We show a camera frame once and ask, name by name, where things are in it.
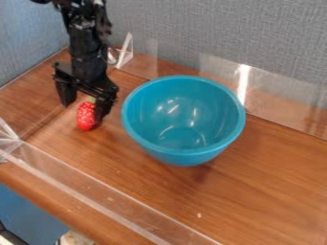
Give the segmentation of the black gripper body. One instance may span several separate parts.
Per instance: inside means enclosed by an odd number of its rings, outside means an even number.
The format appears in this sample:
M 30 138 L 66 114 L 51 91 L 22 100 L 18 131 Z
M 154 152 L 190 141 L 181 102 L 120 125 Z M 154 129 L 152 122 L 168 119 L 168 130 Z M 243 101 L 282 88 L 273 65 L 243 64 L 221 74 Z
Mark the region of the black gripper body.
M 98 75 L 95 79 L 80 78 L 74 73 L 72 64 L 59 61 L 52 63 L 52 68 L 55 87 L 58 82 L 68 83 L 76 92 L 82 92 L 94 98 L 111 97 L 114 102 L 116 101 L 119 87 L 106 74 Z

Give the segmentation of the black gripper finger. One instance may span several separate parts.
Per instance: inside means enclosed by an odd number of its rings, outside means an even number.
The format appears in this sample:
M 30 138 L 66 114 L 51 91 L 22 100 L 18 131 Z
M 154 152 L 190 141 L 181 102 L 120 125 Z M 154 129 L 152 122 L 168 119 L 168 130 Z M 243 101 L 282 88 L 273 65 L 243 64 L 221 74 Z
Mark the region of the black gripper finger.
M 68 83 L 58 82 L 56 91 L 63 105 L 68 107 L 76 100 L 75 88 Z
M 111 111 L 114 100 L 111 97 L 96 97 L 95 99 L 95 120 L 102 123 L 106 115 Z

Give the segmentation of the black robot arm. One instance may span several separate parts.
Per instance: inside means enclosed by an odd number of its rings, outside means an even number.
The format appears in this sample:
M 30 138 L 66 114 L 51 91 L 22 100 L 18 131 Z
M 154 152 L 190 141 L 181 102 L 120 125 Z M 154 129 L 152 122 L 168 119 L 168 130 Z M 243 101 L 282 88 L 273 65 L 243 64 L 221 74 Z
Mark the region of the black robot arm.
M 71 62 L 54 62 L 54 80 L 60 101 L 68 107 L 82 92 L 95 99 L 95 121 L 102 123 L 116 101 L 119 86 L 107 76 L 108 51 L 119 53 L 110 42 L 112 24 L 106 0 L 30 0 L 52 4 L 60 12 L 70 36 Z

